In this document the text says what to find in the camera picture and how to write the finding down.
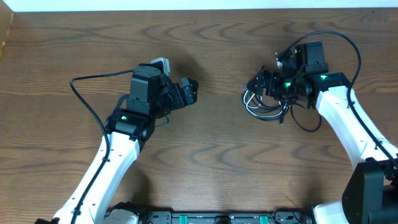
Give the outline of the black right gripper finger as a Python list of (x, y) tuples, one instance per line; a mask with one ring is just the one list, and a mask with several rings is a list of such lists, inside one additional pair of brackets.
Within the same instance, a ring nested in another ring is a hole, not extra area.
[(264, 80), (264, 74), (265, 70), (260, 70), (258, 73), (247, 82), (247, 86), (264, 86), (265, 80)]
[(261, 86), (261, 84), (258, 84), (258, 82), (255, 82), (255, 81), (247, 82), (244, 85), (244, 88), (258, 96), (262, 96), (264, 93), (264, 88)]

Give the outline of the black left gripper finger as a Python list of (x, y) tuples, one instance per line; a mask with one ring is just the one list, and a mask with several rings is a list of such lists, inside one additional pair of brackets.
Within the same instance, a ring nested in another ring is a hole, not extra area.
[(191, 89), (192, 92), (197, 92), (198, 90), (198, 82), (191, 78), (182, 78), (181, 83), (184, 89)]
[(196, 89), (193, 84), (188, 84), (182, 87), (182, 100), (184, 105), (192, 105), (197, 102)]

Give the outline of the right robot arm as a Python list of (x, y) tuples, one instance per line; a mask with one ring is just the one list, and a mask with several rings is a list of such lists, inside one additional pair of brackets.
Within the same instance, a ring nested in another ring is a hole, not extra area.
[(243, 103), (263, 121), (283, 121), (300, 101), (318, 111), (342, 143), (354, 172), (341, 200), (312, 209), (314, 223), (397, 223), (397, 147), (377, 129), (342, 72), (329, 72), (323, 44), (295, 46), (262, 67), (245, 86)]

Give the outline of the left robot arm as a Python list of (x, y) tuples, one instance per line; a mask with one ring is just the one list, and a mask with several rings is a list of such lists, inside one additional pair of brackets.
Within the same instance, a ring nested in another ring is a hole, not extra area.
[(198, 82), (170, 79), (169, 62), (157, 58), (130, 70), (130, 92), (120, 97), (102, 122), (86, 100), (76, 96), (93, 115), (103, 133), (87, 172), (64, 206), (49, 220), (54, 223), (141, 223), (142, 216), (125, 205), (108, 206), (122, 178), (152, 136), (156, 121), (173, 110), (197, 102)]

